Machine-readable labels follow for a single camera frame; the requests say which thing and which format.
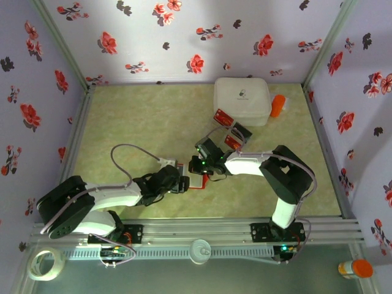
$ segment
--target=orange cap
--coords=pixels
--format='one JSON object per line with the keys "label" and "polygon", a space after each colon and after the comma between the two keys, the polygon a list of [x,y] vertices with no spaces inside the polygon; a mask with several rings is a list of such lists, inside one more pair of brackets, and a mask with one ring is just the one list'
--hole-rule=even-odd
{"label": "orange cap", "polygon": [[358,277],[371,277],[373,275],[373,267],[365,259],[354,260],[353,271]]}
{"label": "orange cap", "polygon": [[283,95],[276,95],[272,101],[272,110],[270,116],[277,118],[286,102],[286,98]]}

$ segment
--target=floral wallpaper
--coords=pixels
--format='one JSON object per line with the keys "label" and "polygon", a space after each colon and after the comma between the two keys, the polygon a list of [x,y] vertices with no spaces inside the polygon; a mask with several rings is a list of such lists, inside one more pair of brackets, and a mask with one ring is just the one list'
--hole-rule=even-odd
{"label": "floral wallpaper", "polygon": [[[70,17],[76,10],[67,8]],[[1,1],[0,20],[0,292],[9,293],[83,90],[33,6]]]}
{"label": "floral wallpaper", "polygon": [[381,293],[392,288],[391,9],[358,1],[309,88]]}
{"label": "floral wallpaper", "polygon": [[342,0],[43,2],[89,83],[301,83]]}

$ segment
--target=tape roll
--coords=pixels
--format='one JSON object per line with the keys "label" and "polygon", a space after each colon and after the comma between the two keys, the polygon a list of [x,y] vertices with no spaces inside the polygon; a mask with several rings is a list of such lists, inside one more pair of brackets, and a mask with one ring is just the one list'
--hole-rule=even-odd
{"label": "tape roll", "polygon": [[[45,274],[41,273],[42,262],[45,260],[45,255],[52,254],[54,260],[53,265]],[[28,262],[27,271],[30,279],[35,281],[50,281],[56,278],[66,264],[66,256],[59,250],[51,247],[43,247],[31,255]]]}

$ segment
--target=white plastic box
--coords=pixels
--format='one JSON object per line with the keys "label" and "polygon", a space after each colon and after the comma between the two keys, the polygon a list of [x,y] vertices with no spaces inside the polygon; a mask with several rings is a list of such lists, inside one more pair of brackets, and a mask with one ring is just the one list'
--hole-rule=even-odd
{"label": "white plastic box", "polygon": [[272,110],[267,83],[262,78],[218,78],[214,112],[218,108],[243,126],[264,126]]}

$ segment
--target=green marble surface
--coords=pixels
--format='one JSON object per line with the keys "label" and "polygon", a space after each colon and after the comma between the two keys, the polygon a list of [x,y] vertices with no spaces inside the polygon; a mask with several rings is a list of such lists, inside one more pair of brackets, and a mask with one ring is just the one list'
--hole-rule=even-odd
{"label": "green marble surface", "polygon": [[[300,84],[269,85],[269,91],[290,99],[289,110],[269,118],[263,127],[249,127],[253,136],[244,152],[288,146],[313,169],[316,193],[302,215],[340,215],[321,148]],[[158,157],[188,162],[194,144],[206,135],[213,115],[214,85],[142,85],[97,87],[88,114],[74,174],[98,184],[127,180],[110,160],[111,147],[131,143]],[[115,158],[134,177],[156,172],[159,164],[135,148],[115,151]],[[264,177],[238,175],[207,183],[205,190],[167,194],[149,207],[117,207],[122,219],[157,217],[270,216],[277,197]]]}

